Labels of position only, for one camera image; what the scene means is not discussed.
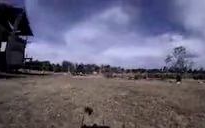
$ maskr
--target dark cloud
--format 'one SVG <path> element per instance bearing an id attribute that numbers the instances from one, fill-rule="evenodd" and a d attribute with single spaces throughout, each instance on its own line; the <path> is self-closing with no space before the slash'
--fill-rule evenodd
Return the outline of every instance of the dark cloud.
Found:
<path id="1" fill-rule="evenodd" d="M 205 55 L 205 0 L 27 0 L 26 9 L 28 52 L 40 59 L 156 67 L 177 45 Z"/>

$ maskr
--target wooden building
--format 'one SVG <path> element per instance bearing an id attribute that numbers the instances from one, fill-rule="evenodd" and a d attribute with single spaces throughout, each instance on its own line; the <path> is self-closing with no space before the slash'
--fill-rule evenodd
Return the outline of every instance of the wooden building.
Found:
<path id="1" fill-rule="evenodd" d="M 25 10 L 0 3 L 0 70 L 22 67 L 29 36 L 33 33 Z"/>

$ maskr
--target treeline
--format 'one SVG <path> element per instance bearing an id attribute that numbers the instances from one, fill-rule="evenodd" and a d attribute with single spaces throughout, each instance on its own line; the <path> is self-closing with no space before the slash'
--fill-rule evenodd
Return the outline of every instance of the treeline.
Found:
<path id="1" fill-rule="evenodd" d="M 38 71 L 53 71 L 53 72 L 70 72 L 81 74 L 93 74 L 113 72 L 121 73 L 125 69 L 121 67 L 112 67 L 110 65 L 96 65 L 96 64 L 83 64 L 72 63 L 69 61 L 63 61 L 62 64 L 53 64 L 50 61 L 29 61 L 24 63 L 24 69 L 38 70 Z"/>
<path id="2" fill-rule="evenodd" d="M 24 64 L 25 69 L 38 71 L 52 71 L 52 72 L 69 72 L 75 74 L 105 74 L 107 77 L 114 77 L 114 74 L 134 74 L 131 79 L 145 79 L 145 78 L 159 78 L 159 79 L 174 79 L 176 77 L 176 70 L 163 67 L 160 69 L 125 69 L 110 65 L 96 65 L 96 64 L 78 64 L 70 61 L 63 61 L 62 64 L 53 64 L 50 61 L 29 61 Z M 205 80 L 205 69 L 188 69 L 183 73 L 184 78 L 202 79 Z"/>

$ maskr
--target dirt ground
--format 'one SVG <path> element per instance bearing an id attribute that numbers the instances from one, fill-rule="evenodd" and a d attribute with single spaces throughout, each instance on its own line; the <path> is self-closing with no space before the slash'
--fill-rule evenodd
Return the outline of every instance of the dirt ground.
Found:
<path id="1" fill-rule="evenodd" d="M 205 83 L 71 78 L 0 79 L 0 128 L 205 128 Z"/>

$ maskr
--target tree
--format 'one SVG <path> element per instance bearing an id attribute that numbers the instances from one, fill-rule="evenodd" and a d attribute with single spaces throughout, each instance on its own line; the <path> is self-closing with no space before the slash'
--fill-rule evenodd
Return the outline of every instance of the tree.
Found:
<path id="1" fill-rule="evenodd" d="M 73 63 L 69 61 L 63 61 L 62 62 L 62 71 L 63 72 L 71 72 L 71 68 L 73 67 Z"/>
<path id="2" fill-rule="evenodd" d="M 193 58 L 196 57 L 190 53 L 185 47 L 179 46 L 173 49 L 173 52 L 167 55 L 165 62 L 170 70 L 177 73 L 183 73 L 192 68 L 194 62 Z"/>

